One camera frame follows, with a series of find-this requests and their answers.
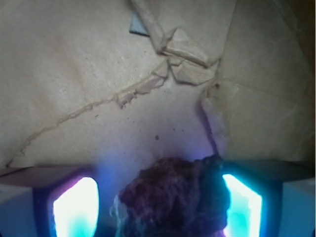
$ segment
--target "glowing led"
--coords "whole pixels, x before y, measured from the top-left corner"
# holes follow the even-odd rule
[[[82,178],[53,204],[57,237],[92,237],[99,215],[98,185]]]
[[[225,236],[259,237],[262,197],[230,174],[223,178],[231,193]]]

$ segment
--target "blue light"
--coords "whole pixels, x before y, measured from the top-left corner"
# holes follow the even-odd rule
[[[98,185],[82,178],[53,205],[57,237],[92,237],[99,215]]]
[[[230,174],[223,178],[231,193],[225,236],[259,237],[262,197]]]

